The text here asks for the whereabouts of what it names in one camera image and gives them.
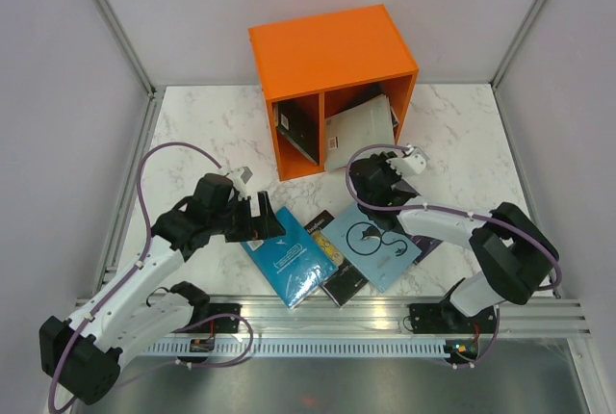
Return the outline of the pale green plastic file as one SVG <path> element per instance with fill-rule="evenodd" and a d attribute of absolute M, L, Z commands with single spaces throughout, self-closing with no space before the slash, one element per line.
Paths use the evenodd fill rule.
<path fill-rule="evenodd" d="M 325 120 L 326 171 L 343 168 L 350 157 L 372 144 L 394 144 L 390 108 L 387 100 L 376 97 L 360 106 Z"/>

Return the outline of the navy blue hardcover book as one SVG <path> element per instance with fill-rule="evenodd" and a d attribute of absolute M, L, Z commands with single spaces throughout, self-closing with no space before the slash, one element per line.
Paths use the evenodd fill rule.
<path fill-rule="evenodd" d="M 386 92 L 384 91 L 384 89 L 381 88 L 379 83 L 372 83 L 372 84 L 368 84 L 366 85 L 362 90 L 360 90 L 359 93 L 355 94 L 350 101 L 347 103 L 346 105 L 346 109 L 349 110 L 351 108 L 357 107 L 362 105 L 365 102 L 368 102 L 372 99 L 375 99 L 376 97 L 380 97 L 383 96 L 389 105 L 390 108 L 390 116 L 391 116 L 391 121 L 392 121 L 392 126 L 393 129 L 396 130 L 398 128 L 399 125 L 399 120 L 398 120 L 398 116 L 394 110 L 393 104 L 389 98 L 389 96 L 386 94 Z"/>

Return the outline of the dark green hardcover book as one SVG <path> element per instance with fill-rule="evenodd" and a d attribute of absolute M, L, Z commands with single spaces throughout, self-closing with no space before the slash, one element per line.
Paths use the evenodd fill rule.
<path fill-rule="evenodd" d="M 276 129 L 312 164 L 320 162 L 319 129 L 292 99 L 273 106 Z"/>

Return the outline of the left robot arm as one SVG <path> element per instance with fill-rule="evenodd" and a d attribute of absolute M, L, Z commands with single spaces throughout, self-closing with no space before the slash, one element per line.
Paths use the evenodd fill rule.
<path fill-rule="evenodd" d="M 267 192 L 250 197 L 239 176 L 205 174 L 193 194 L 158 217 L 133 264 L 68 318 L 43 323 L 41 366 L 52 378 L 50 388 L 63 387 L 86 405 L 100 401 L 124 367 L 150 345 L 172 331 L 198 332 L 209 324 L 210 297 L 188 281 L 146 304 L 168 276 L 214 236 L 241 243 L 285 232 Z"/>

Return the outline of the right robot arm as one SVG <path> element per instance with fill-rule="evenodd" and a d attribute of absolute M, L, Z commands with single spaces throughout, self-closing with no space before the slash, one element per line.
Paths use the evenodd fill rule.
<path fill-rule="evenodd" d="M 557 250 L 517 205 L 503 202 L 481 213 L 430 203 L 398 185 L 418 172 L 409 155 L 381 152 L 351 158 L 346 184 L 360 211 L 382 230 L 432 238 L 474 254 L 480 271 L 458 281 L 441 301 L 446 328 L 462 330 L 503 302 L 526 304 L 547 288 L 544 281 L 552 272 L 555 284 L 562 280 Z"/>

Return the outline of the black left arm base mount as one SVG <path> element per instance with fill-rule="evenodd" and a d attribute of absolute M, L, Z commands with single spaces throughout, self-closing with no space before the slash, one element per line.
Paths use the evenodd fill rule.
<path fill-rule="evenodd" d="M 240 316 L 242 306 L 239 303 L 209 303 L 196 307 L 182 332 L 201 333 L 206 336 L 218 334 L 235 334 L 239 329 L 239 320 L 231 314 Z"/>

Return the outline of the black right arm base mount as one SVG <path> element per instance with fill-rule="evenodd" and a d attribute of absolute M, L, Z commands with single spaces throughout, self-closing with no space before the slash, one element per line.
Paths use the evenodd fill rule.
<path fill-rule="evenodd" d="M 419 335 L 483 335 L 496 330 L 496 312 L 486 308 L 473 317 L 466 317 L 452 306 L 440 303 L 408 305 L 411 331 Z"/>

